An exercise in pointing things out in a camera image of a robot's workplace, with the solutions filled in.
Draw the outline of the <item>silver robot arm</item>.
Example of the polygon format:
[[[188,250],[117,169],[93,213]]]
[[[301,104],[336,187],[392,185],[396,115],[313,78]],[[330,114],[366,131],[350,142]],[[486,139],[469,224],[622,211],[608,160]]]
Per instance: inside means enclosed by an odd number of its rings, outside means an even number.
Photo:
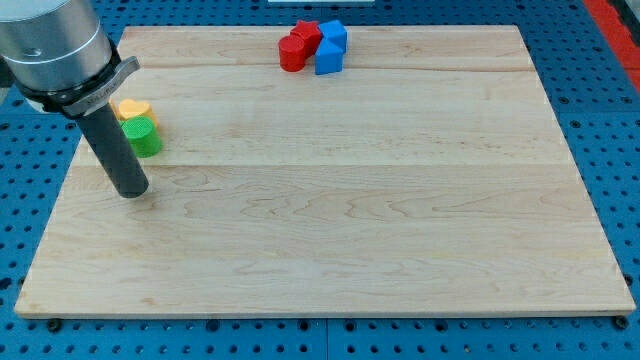
[[[107,105],[140,68],[120,57],[88,0],[1,0],[1,56],[25,97],[69,118]]]

